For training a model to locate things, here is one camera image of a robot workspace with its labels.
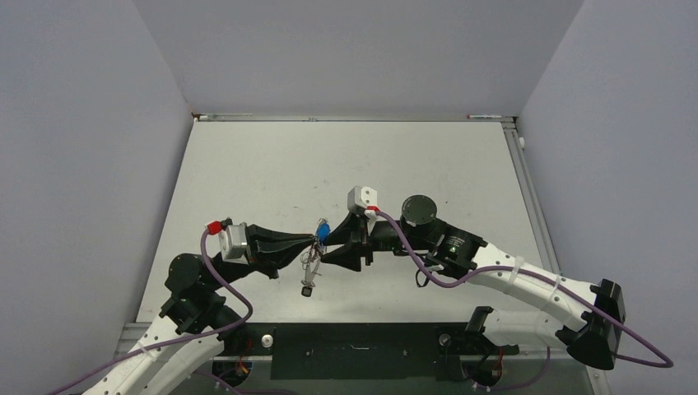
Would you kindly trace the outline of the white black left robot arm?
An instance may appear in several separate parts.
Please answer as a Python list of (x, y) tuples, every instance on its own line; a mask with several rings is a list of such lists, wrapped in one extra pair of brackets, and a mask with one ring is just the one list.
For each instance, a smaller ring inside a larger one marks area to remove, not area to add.
[(165, 279), (170, 296), (157, 317), (87, 393), (169, 394), (206, 360), (240, 351), (253, 308), (233, 282), (253, 272), (276, 279), (317, 240), (231, 219), (213, 221), (203, 232), (200, 253), (172, 260)]

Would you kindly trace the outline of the blue key tag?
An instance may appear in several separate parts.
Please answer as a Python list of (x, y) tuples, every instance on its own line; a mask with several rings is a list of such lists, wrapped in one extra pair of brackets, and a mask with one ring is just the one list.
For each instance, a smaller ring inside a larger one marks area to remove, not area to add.
[(326, 221), (322, 221), (315, 231), (315, 236), (320, 244), (324, 244), (330, 233), (330, 225)]

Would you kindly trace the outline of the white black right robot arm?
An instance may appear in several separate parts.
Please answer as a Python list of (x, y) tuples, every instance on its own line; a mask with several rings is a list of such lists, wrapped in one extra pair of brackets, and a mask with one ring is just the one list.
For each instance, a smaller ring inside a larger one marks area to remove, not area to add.
[(415, 258), (417, 270), (438, 286), (485, 286), (533, 307), (531, 312), (478, 307), (465, 330), (472, 350), (546, 346), (596, 369), (614, 368), (622, 336), (617, 324), (626, 320), (617, 283), (576, 281), (546, 271), (448, 224), (437, 212), (425, 195), (408, 197), (392, 221), (371, 199), (354, 202), (335, 230), (318, 228), (320, 244), (333, 247), (321, 260), (358, 272), (377, 252)]

